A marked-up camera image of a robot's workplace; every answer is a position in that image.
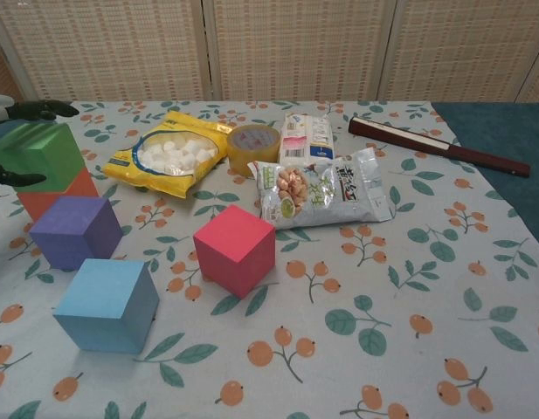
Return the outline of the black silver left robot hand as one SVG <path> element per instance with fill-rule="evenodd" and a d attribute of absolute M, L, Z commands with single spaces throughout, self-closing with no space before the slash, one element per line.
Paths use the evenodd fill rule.
<path fill-rule="evenodd" d="M 58 116 L 71 118 L 79 110 L 62 100 L 31 100 L 18 102 L 0 94 L 0 125 L 9 120 L 55 120 Z M 46 180 L 41 174 L 17 174 L 0 164 L 0 184 L 26 187 Z"/>

